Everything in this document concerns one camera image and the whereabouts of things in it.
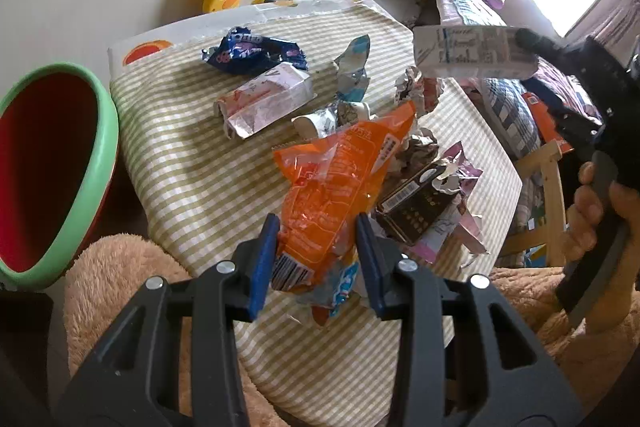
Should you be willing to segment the white printed carton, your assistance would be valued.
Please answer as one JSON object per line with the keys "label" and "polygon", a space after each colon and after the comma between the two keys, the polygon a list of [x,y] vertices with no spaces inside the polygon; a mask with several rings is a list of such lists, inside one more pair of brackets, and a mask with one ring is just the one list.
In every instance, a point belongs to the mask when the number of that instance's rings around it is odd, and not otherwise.
{"label": "white printed carton", "polygon": [[414,60],[425,77],[526,80],[539,66],[535,54],[506,26],[419,26],[413,29]]}

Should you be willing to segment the orange plastic snack bag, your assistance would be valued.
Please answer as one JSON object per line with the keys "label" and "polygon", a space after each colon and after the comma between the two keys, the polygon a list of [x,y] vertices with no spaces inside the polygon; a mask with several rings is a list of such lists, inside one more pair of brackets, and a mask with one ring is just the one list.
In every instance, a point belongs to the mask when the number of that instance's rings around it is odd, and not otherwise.
{"label": "orange plastic snack bag", "polygon": [[355,221],[373,207],[390,161],[416,117],[407,102],[326,138],[280,148],[274,162],[291,183],[281,209],[276,291],[311,291],[355,259]]}

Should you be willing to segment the dark blue snack wrapper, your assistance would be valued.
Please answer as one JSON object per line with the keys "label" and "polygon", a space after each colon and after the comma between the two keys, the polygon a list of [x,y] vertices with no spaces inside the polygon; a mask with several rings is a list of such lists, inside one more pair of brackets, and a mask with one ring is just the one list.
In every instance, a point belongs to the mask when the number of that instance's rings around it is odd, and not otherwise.
{"label": "dark blue snack wrapper", "polygon": [[202,61],[230,75],[259,75],[288,63],[307,72],[304,51],[297,43],[253,34],[250,28],[231,28],[218,46],[202,51]]}

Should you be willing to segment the green rimmed red trash bin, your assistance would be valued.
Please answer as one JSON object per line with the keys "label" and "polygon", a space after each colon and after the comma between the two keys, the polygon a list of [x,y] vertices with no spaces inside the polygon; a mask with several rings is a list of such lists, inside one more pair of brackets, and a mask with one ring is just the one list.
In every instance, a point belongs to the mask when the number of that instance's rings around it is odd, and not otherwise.
{"label": "green rimmed red trash bin", "polygon": [[53,284],[90,239],[118,157],[115,104],[80,65],[35,69],[1,101],[1,273]]}

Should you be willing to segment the orange red box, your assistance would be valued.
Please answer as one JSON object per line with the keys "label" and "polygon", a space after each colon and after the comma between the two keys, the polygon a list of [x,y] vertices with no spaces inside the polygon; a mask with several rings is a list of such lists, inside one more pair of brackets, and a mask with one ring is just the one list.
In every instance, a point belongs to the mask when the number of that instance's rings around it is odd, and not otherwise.
{"label": "orange red box", "polygon": [[534,117],[542,142],[549,143],[555,141],[558,143],[562,154],[570,153],[573,147],[556,132],[555,123],[548,112],[547,105],[544,104],[537,95],[534,95],[533,92],[525,92],[522,94],[522,97],[529,108],[529,112],[532,113]]}

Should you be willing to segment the tan fuzzy blanket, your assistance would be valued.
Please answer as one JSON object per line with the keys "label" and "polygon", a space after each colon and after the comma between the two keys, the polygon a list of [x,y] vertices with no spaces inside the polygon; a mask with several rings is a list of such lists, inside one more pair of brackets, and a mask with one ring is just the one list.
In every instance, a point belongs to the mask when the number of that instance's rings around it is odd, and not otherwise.
{"label": "tan fuzzy blanket", "polygon": [[[80,255],[65,282],[64,325],[72,378],[107,327],[154,275],[169,283],[192,280],[174,258],[138,236],[105,237]],[[283,419],[250,381],[240,363],[239,371],[250,417],[247,426],[283,425]]]}

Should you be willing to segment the pink torn wrapper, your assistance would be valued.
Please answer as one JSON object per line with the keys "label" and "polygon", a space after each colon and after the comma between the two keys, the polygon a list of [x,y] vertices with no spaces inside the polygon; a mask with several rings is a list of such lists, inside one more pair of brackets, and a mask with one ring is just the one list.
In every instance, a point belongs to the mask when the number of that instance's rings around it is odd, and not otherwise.
{"label": "pink torn wrapper", "polygon": [[482,217],[473,215],[468,208],[468,199],[482,174],[466,158],[461,141],[451,145],[433,167],[421,174],[423,187],[418,195],[423,200],[418,200],[416,217],[426,229],[416,243],[404,246],[407,254],[432,265],[450,237],[459,239],[474,257],[487,254]]}

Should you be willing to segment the crumpled printed paper wad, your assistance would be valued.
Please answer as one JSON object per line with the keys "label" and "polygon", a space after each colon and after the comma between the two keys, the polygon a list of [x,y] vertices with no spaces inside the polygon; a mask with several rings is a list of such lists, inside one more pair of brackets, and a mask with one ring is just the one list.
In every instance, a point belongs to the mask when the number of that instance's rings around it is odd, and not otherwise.
{"label": "crumpled printed paper wad", "polygon": [[395,104],[412,102],[416,118],[432,113],[444,92],[442,80],[425,77],[416,66],[406,68],[404,75],[396,80],[395,88]]}

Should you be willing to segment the dark brown Belgian box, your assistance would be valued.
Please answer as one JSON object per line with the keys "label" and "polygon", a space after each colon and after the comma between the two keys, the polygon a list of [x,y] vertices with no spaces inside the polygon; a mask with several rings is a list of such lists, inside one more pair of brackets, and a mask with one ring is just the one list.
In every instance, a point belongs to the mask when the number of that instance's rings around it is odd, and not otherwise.
{"label": "dark brown Belgian box", "polygon": [[376,204],[373,216],[388,236],[409,246],[420,241],[459,194],[457,188],[442,191],[434,187],[445,171],[444,165],[432,162]]}

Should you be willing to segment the light blue torn wrapper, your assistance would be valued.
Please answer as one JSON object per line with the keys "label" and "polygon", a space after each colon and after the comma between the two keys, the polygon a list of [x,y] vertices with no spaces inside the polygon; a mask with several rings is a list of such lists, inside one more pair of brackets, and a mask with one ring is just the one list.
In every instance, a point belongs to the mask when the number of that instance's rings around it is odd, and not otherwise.
{"label": "light blue torn wrapper", "polygon": [[366,64],[370,54],[370,37],[362,35],[349,43],[347,49],[334,63],[336,72],[336,96],[346,102],[361,102],[366,94],[370,78]]}

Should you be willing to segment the white table with orange print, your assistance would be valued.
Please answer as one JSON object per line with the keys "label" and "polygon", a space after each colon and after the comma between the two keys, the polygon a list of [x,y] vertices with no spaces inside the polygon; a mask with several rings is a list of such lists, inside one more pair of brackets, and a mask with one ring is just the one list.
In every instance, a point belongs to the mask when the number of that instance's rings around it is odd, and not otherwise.
{"label": "white table with orange print", "polygon": [[235,9],[178,20],[178,22],[145,31],[143,34],[124,39],[110,46],[107,49],[107,56],[111,80],[115,80],[126,72],[129,68],[126,58],[142,44],[162,40],[173,46],[193,39],[223,35],[234,26],[250,27],[279,18],[343,11],[360,2],[361,0],[277,1],[244,5]]}

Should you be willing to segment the wooden chair frame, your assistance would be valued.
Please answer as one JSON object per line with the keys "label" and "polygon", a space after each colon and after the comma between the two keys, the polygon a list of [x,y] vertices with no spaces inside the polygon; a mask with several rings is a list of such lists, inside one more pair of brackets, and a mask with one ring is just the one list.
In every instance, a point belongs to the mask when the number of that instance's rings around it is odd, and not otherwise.
{"label": "wooden chair frame", "polygon": [[559,243],[565,230],[564,194],[559,169],[562,150],[551,141],[515,161],[514,167],[523,183],[532,182],[533,202],[528,206],[530,220],[517,228],[504,242],[500,259],[544,259],[546,267],[562,267],[565,256]]}

